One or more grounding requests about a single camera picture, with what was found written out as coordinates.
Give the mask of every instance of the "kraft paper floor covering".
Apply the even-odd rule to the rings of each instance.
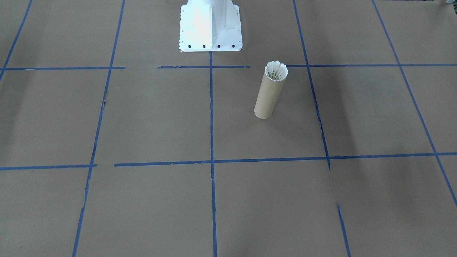
[[[235,0],[182,53],[185,3],[0,0],[0,256],[457,256],[452,5]]]

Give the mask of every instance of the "white metal pedestal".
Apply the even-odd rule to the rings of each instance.
[[[179,50],[240,51],[239,7],[231,0],[189,0],[181,7]]]

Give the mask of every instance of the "blue tape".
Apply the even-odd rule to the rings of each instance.
[[[211,202],[213,206],[213,257],[218,256],[218,237],[216,233],[216,186],[214,183],[214,109],[213,109],[213,53],[209,52],[209,95],[210,95],[210,149],[211,149]]]
[[[402,64],[402,66],[419,66],[419,67],[447,67],[447,66],[457,66],[457,64]]]
[[[309,67],[397,67],[398,64],[310,64]],[[288,68],[305,68],[308,65],[287,65]]]
[[[324,127],[322,126],[322,120],[320,118],[320,113],[319,113],[319,106],[317,104],[316,92],[314,91],[313,77],[311,76],[311,69],[309,67],[308,55],[306,54],[305,41],[303,39],[303,34],[302,34],[302,26],[300,25],[300,20],[298,18],[297,4],[295,3],[295,0],[292,0],[292,1],[293,1],[293,8],[295,10],[295,18],[297,20],[298,32],[300,33],[300,39],[302,41],[302,48],[303,48],[303,54],[304,54],[305,62],[306,62],[306,69],[308,70],[309,84],[311,85],[311,92],[313,93],[314,103],[316,104],[317,119],[319,120],[320,131],[322,134],[322,142],[324,144],[325,156],[327,157],[327,165],[329,166],[329,169],[330,169],[331,165],[330,165],[330,158],[329,158],[329,150],[327,149],[327,143],[325,141]]]
[[[249,65],[228,65],[228,66],[213,66],[214,69],[229,69],[229,68],[250,68]]]
[[[159,66],[156,69],[209,69],[209,66]]]
[[[18,170],[49,170],[49,169],[70,169],[70,168],[89,168],[96,167],[97,164],[82,165],[52,165],[52,166],[18,166],[18,167],[0,167],[0,171],[18,171]]]
[[[422,154],[397,154],[397,155],[347,155],[347,156],[330,156],[330,159],[346,160],[346,159],[398,158],[398,157],[421,157],[421,156],[435,156],[435,154],[434,153],[422,153]]]
[[[156,69],[229,69],[229,68],[250,68],[249,65],[228,65],[228,66],[159,66]]]
[[[347,257],[351,257],[351,250],[349,249],[349,242],[347,241],[346,227],[344,226],[343,214],[341,213],[340,202],[338,201],[338,215],[340,217],[341,230],[343,231],[344,244],[346,245]]]
[[[101,102],[100,115],[98,117],[97,132],[95,134],[95,140],[94,140],[94,149],[92,151],[92,157],[90,158],[90,164],[91,165],[94,164],[95,153],[97,151],[98,137],[100,135],[101,121],[103,119],[103,110],[105,109],[106,94],[108,92],[108,86],[109,86],[109,83],[110,83],[111,71],[112,71],[112,67],[113,67],[113,63],[114,63],[114,55],[116,54],[117,39],[119,38],[119,31],[121,30],[121,23],[122,23],[122,15],[124,13],[124,6],[125,6],[125,0],[122,0],[121,13],[119,15],[119,22],[117,24],[116,37],[114,39],[113,50],[112,50],[112,54],[111,54],[110,68],[108,70],[108,76],[106,78],[105,91],[103,93],[103,100]],[[87,202],[87,195],[89,193],[89,181],[90,181],[91,176],[92,176],[92,166],[89,167],[89,171],[87,173],[87,181],[86,181],[86,187],[85,187],[85,193],[84,193],[84,204],[83,204],[83,207],[81,208],[80,219],[79,219],[79,223],[78,223],[78,229],[76,231],[76,238],[74,240],[72,257],[76,257],[76,253],[78,251],[78,243],[79,243],[79,240],[80,240],[81,227],[82,227],[82,224],[83,224],[84,210],[85,210],[85,206],[86,206],[86,202]]]
[[[457,152],[450,152],[450,153],[437,153],[438,155],[457,155]]]
[[[295,158],[264,158],[264,159],[232,159],[215,160],[214,163],[233,163],[233,162],[264,162],[264,161],[316,161],[326,160],[326,156],[321,157],[295,157]]]
[[[5,70],[123,70],[125,66],[116,67],[34,67],[34,68],[6,68]]]
[[[457,152],[439,153],[438,155],[457,155]],[[434,153],[417,153],[417,154],[395,154],[395,155],[344,155],[344,156],[329,156],[331,160],[347,160],[347,159],[376,159],[376,158],[400,158],[400,157],[423,157],[435,156]],[[292,157],[292,158],[258,158],[258,159],[225,159],[213,160],[213,163],[236,163],[236,162],[271,162],[271,161],[319,161],[326,160],[326,156],[316,157]],[[211,160],[205,161],[160,161],[160,162],[133,162],[133,163],[116,163],[115,167],[127,166],[161,166],[161,165],[185,165],[185,164],[207,164]]]
[[[183,164],[205,164],[211,161],[160,161],[160,162],[136,162],[136,163],[115,163],[115,167],[132,166],[163,166],[163,165],[183,165]]]
[[[8,53],[8,57],[6,57],[5,64],[3,65],[3,69],[0,72],[0,80],[3,78],[3,74],[5,73],[6,67],[8,67],[8,63],[10,61],[11,55],[13,54],[14,47],[16,46],[17,40],[19,35],[21,34],[22,28],[24,27],[24,23],[26,22],[28,12],[30,10],[30,6],[32,5],[33,0],[29,0],[29,4],[27,6],[26,13],[24,14],[24,18],[22,19],[21,25],[19,26],[19,30],[17,31],[16,37],[14,38],[13,45],[11,45],[10,52]]]
[[[413,100],[413,103],[414,103],[414,107],[416,108],[416,111],[417,111],[417,114],[419,115],[419,118],[420,118],[420,121],[422,122],[422,126],[424,127],[424,130],[425,130],[425,134],[427,135],[427,138],[429,140],[429,143],[430,143],[430,146],[433,150],[433,153],[435,155],[435,158],[436,158],[436,161],[438,162],[438,165],[440,166],[440,169],[441,169],[441,173],[443,174],[443,177],[444,177],[444,180],[446,181],[446,184],[447,184],[447,188],[449,189],[449,192],[451,193],[451,196],[452,196],[452,199],[454,200],[454,204],[455,206],[457,207],[457,198],[454,194],[454,190],[452,189],[452,186],[447,178],[447,175],[446,175],[446,171],[444,170],[443,168],[443,165],[441,164],[441,160],[436,152],[436,149],[435,149],[435,145],[433,144],[433,141],[431,139],[431,136],[430,136],[430,133],[427,129],[427,126],[425,125],[425,121],[424,121],[424,118],[422,117],[422,114],[420,113],[420,110],[419,110],[419,106],[417,105],[417,102],[416,102],[416,99],[414,98],[414,95],[413,95],[413,92],[411,90],[411,87],[409,86],[409,82],[408,82],[408,79],[406,78],[406,75],[403,71],[403,67],[400,63],[400,60],[398,58],[398,55],[397,55],[397,52],[395,51],[395,48],[393,47],[393,44],[392,44],[392,41],[390,39],[390,36],[389,36],[389,33],[387,32],[387,29],[386,29],[386,26],[384,25],[384,22],[383,22],[383,19],[381,18],[381,14],[379,13],[379,10],[377,8],[377,5],[375,3],[374,0],[372,0],[372,3],[373,3],[373,6],[376,10],[376,13],[377,13],[377,16],[381,22],[381,25],[384,29],[384,32],[386,34],[386,37],[387,37],[387,40],[389,41],[389,44],[390,44],[390,47],[392,48],[392,51],[393,51],[393,55],[395,56],[395,59],[397,60],[397,63],[398,63],[398,66],[400,68],[400,71],[401,71],[401,74],[403,76],[403,79],[405,81],[405,84],[406,84],[406,87],[408,88],[408,91],[409,91],[409,95],[411,96],[411,99]]]

